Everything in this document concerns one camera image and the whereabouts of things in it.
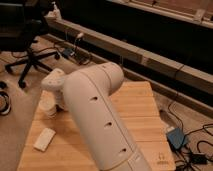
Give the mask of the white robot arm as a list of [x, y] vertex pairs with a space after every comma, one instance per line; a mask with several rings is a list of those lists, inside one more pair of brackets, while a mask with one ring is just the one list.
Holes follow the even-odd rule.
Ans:
[[123, 80], [121, 67], [107, 62], [70, 74], [56, 68], [41, 85], [62, 94], [99, 171], [152, 171], [110, 100]]

